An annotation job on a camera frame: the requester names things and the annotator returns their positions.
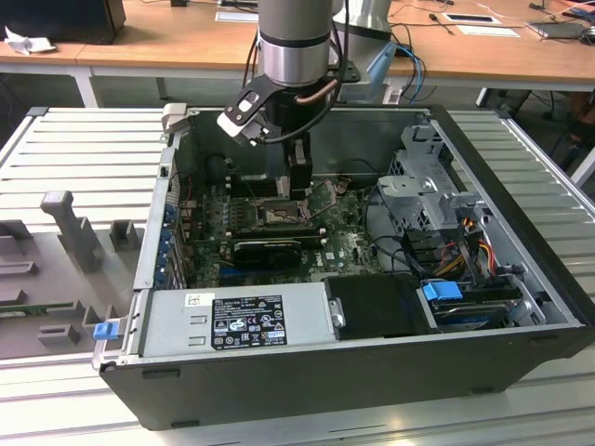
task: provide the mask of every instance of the computer case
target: computer case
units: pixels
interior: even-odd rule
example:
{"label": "computer case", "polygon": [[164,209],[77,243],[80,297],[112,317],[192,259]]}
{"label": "computer case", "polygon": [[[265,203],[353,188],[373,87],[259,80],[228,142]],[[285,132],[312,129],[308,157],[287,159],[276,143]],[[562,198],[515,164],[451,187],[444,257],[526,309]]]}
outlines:
{"label": "computer case", "polygon": [[0,7],[2,34],[6,26],[13,33],[54,43],[108,45],[125,21],[122,0],[5,0]]}

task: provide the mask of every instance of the motherboard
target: motherboard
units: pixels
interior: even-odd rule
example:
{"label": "motherboard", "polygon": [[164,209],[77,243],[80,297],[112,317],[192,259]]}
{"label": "motherboard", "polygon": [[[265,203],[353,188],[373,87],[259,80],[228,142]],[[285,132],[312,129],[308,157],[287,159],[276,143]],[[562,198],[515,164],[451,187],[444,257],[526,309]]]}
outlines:
{"label": "motherboard", "polygon": [[319,282],[382,270],[364,234],[364,191],[336,178],[316,181],[301,201],[234,197],[224,184],[195,198],[185,204],[184,224],[194,287]]}

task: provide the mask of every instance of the table leg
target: table leg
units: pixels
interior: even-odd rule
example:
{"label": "table leg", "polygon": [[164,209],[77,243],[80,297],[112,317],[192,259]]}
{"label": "table leg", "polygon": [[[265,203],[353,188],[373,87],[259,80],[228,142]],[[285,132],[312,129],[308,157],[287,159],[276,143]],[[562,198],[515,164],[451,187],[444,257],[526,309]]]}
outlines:
{"label": "table leg", "polygon": [[157,81],[157,91],[159,92],[159,99],[161,100],[169,100],[169,96],[167,95],[167,86],[165,85],[165,79],[163,77],[156,78]]}
{"label": "table leg", "polygon": [[69,69],[70,75],[76,81],[78,91],[81,94],[83,103],[87,108],[103,107],[101,98],[95,94],[93,88],[93,73],[89,67],[71,67]]}
{"label": "table leg", "polygon": [[585,184],[585,181],[588,180],[593,171],[595,171],[595,147],[587,155],[585,161],[575,170],[570,179],[580,188]]}
{"label": "table leg", "polygon": [[482,91],[480,91],[479,96],[477,97],[477,99],[475,99],[475,105],[478,107],[483,107],[483,105],[485,104],[485,101],[487,100],[487,96],[489,94],[489,88],[482,88]]}

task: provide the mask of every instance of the blue drive latch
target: blue drive latch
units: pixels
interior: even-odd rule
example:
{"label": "blue drive latch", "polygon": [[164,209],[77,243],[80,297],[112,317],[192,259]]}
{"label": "blue drive latch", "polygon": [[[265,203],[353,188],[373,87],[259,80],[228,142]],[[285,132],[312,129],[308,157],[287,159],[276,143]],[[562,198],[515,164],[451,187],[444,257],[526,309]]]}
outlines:
{"label": "blue drive latch", "polygon": [[428,302],[432,300],[460,300],[463,298],[456,282],[430,282],[422,290]]}

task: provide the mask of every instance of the sticker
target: sticker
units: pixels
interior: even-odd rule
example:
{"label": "sticker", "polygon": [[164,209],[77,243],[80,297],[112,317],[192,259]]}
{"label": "sticker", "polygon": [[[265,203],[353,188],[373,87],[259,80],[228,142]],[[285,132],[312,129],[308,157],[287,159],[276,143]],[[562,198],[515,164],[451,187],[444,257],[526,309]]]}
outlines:
{"label": "sticker", "polygon": [[188,293],[186,307],[210,307],[215,298],[215,293]]}
{"label": "sticker", "polygon": [[0,319],[8,319],[8,318],[24,318],[27,316],[27,313],[24,311],[2,311],[0,312]]}
{"label": "sticker", "polygon": [[213,299],[211,347],[215,350],[283,346],[287,331],[280,295]]}

